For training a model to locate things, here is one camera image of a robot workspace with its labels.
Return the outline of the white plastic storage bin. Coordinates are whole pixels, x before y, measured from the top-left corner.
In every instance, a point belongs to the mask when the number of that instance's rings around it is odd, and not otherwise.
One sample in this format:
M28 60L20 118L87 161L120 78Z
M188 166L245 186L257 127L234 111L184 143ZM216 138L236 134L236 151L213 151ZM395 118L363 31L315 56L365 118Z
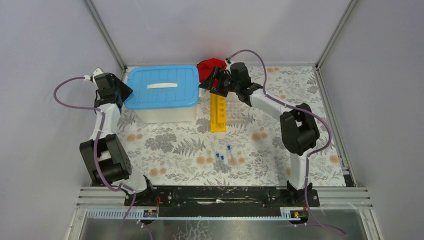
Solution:
M190 106L137 109L133 112L145 124L192 122L197 116L197 102Z

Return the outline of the blue plastic bin lid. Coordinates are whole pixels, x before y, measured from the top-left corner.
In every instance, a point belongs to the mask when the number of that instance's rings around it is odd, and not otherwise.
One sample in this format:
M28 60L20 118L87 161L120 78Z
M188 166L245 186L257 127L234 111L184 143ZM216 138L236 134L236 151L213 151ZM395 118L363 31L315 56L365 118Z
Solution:
M137 67L126 84L133 92L124 104L133 111L192 107L199 99L199 71L193 65Z

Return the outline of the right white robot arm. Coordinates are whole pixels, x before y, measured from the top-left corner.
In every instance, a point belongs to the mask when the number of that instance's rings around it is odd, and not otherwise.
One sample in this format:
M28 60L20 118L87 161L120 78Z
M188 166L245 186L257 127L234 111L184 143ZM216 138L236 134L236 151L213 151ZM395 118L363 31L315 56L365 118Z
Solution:
M279 121L282 143L290 153L291 174L287 181L286 198L293 206L301 205L312 188L308 156L320 138L310 106L306 103L291 106L267 93L262 85L252 82L242 62L231 64L229 69L214 67L199 88L224 98L230 92L235 93L242 103Z

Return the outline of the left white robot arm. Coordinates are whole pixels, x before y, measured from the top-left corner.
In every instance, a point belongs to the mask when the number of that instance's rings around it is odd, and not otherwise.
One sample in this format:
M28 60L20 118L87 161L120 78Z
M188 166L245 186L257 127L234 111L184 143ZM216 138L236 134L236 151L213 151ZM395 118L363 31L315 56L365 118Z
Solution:
M148 206L155 200L154 188L146 176L131 176L130 158L117 135L124 101L133 90L113 73L99 68L90 80L97 86L93 107L96 122L90 139L79 145L89 176L94 184L115 192L125 190Z

